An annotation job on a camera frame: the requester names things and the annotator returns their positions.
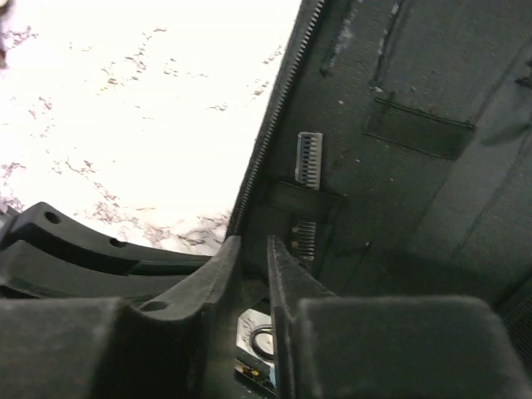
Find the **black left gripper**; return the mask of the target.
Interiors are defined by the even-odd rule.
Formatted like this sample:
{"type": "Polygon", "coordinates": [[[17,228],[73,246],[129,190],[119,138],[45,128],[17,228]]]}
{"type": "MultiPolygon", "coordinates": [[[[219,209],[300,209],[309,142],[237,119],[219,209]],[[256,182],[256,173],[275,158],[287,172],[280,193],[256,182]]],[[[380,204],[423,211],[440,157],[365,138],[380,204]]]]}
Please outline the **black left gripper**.
{"type": "Polygon", "coordinates": [[[44,202],[1,214],[1,293],[8,298],[151,299],[207,261],[120,241],[44,202]]]}

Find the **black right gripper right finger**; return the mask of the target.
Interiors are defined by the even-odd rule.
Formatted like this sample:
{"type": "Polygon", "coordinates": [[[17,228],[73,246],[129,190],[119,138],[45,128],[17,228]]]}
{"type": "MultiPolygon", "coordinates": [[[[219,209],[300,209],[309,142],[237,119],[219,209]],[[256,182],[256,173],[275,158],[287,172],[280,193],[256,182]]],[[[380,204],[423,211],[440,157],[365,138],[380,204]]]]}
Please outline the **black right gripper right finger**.
{"type": "Polygon", "coordinates": [[[484,301],[340,298],[280,238],[267,256],[278,397],[525,397],[525,370],[484,301]]]}

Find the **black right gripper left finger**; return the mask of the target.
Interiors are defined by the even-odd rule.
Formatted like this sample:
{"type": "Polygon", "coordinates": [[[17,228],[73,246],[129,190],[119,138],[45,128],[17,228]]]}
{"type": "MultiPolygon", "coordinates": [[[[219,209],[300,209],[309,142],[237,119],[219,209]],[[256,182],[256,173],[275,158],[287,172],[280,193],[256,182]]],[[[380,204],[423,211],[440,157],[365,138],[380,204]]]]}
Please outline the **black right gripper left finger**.
{"type": "Polygon", "coordinates": [[[2,253],[4,398],[229,398],[241,240],[181,281],[81,268],[26,242],[2,253]]]}

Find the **silver thinning scissors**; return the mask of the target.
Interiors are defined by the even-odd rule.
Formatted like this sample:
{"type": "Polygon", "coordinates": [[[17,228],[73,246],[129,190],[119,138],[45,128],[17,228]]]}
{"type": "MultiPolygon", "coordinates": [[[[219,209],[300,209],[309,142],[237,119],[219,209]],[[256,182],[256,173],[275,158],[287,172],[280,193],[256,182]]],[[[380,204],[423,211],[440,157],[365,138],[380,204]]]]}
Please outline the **silver thinning scissors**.
{"type": "MultiPolygon", "coordinates": [[[[323,134],[299,132],[294,177],[303,188],[319,190],[323,153],[323,134]]],[[[303,264],[309,268],[315,255],[317,224],[298,218],[293,227],[293,250],[303,264]]]]}

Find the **black zip tool case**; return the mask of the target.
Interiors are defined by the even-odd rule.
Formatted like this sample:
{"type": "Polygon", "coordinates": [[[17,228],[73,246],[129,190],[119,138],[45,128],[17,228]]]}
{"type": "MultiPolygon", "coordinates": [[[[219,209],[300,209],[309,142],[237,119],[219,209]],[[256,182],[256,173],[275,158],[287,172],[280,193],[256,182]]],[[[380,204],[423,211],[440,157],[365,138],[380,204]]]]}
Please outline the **black zip tool case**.
{"type": "MultiPolygon", "coordinates": [[[[484,301],[530,397],[530,2],[302,2],[228,234],[272,327],[271,236],[340,298],[484,301]],[[299,132],[323,134],[319,190],[295,180],[299,132]],[[317,224],[309,268],[298,218],[317,224]]],[[[237,379],[280,398],[275,360],[237,379]]]]}

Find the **silver hair scissors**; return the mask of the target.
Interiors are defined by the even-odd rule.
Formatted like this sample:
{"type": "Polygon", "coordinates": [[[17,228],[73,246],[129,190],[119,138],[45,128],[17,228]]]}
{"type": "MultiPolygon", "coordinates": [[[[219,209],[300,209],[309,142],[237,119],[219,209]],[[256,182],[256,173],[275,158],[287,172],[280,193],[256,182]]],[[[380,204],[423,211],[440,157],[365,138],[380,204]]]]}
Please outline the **silver hair scissors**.
{"type": "Polygon", "coordinates": [[[249,345],[256,357],[264,362],[273,362],[273,327],[260,325],[249,334],[249,345]]]}

